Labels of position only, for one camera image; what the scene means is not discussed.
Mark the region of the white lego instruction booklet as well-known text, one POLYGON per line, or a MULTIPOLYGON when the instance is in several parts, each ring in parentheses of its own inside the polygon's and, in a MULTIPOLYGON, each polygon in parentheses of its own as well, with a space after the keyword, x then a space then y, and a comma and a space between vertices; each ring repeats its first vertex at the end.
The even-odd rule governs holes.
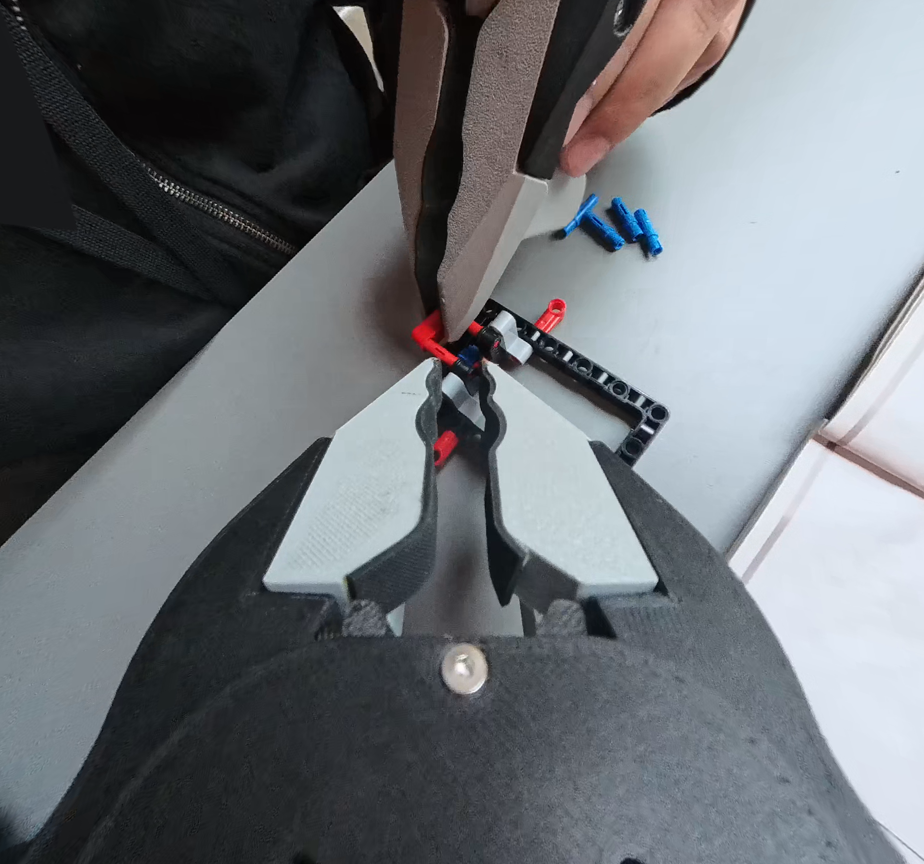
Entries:
POLYGON ((923 853, 923 282, 729 551, 836 760, 923 853))

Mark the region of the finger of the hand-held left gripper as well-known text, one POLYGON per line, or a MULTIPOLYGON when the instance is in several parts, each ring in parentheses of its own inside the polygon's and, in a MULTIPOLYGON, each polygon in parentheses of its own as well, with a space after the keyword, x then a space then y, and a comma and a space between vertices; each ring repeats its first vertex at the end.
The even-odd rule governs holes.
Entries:
POLYGON ((478 316, 547 199, 550 181, 517 162, 560 1, 499 0, 481 24, 437 271, 448 336, 463 335, 478 316))
POLYGON ((412 273, 427 314, 446 315, 438 280, 461 171, 459 57, 448 4, 405 0, 394 158, 412 273))

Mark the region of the black lego frame assembly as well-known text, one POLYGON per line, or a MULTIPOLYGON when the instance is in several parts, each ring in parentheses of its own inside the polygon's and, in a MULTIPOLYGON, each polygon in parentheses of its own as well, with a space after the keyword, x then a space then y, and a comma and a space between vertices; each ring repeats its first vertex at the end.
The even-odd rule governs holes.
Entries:
POLYGON ((600 405, 614 409, 629 427, 616 455, 630 466, 638 463, 663 430, 669 409, 553 336, 565 313, 565 301, 555 298, 536 322, 530 322, 489 300, 461 338, 446 341, 458 362, 454 367, 440 362, 445 403, 438 417, 442 433, 435 447, 437 466, 445 464, 459 442, 483 431, 479 385, 487 361, 510 367, 541 365, 570 387, 579 387, 600 405))

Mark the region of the black zip jacket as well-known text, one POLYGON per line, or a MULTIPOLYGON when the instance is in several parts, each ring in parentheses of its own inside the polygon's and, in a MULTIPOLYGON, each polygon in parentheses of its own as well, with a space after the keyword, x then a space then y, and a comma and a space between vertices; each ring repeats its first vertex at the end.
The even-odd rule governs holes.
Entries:
POLYGON ((2 0, 76 223, 2 225, 2 542, 390 160, 341 3, 2 0))

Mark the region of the red lego beam piece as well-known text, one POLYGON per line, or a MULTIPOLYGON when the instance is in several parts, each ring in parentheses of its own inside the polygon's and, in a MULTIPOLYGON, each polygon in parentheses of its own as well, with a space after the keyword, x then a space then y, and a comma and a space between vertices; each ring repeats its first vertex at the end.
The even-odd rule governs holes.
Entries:
POLYGON ((445 333, 442 313, 435 309, 412 331, 413 341, 422 351, 448 367, 456 366, 458 357, 446 346, 448 340, 445 333))

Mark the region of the person's left hand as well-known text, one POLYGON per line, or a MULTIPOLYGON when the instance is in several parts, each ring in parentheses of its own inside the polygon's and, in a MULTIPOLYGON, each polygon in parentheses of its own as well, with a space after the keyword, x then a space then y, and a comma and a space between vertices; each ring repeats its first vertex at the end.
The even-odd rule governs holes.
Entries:
POLYGON ((559 166, 591 170, 649 117, 716 67, 747 0, 649 0, 616 55, 578 101, 559 166))

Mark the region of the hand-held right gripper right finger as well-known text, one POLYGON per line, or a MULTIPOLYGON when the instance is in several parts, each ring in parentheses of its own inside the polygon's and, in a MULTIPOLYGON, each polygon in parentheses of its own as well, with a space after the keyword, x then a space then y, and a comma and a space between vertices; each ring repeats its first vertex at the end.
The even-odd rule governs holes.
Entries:
POLYGON ((658 575, 586 434, 496 364, 483 366, 479 400, 500 604, 652 593, 658 575))

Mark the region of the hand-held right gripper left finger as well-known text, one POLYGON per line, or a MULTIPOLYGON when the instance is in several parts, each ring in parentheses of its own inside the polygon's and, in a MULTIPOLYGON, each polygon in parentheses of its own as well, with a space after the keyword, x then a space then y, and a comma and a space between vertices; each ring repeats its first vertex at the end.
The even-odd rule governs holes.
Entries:
POLYGON ((433 570, 434 443, 441 363, 429 358, 338 429, 263 577, 276 593, 320 595, 389 614, 433 570))

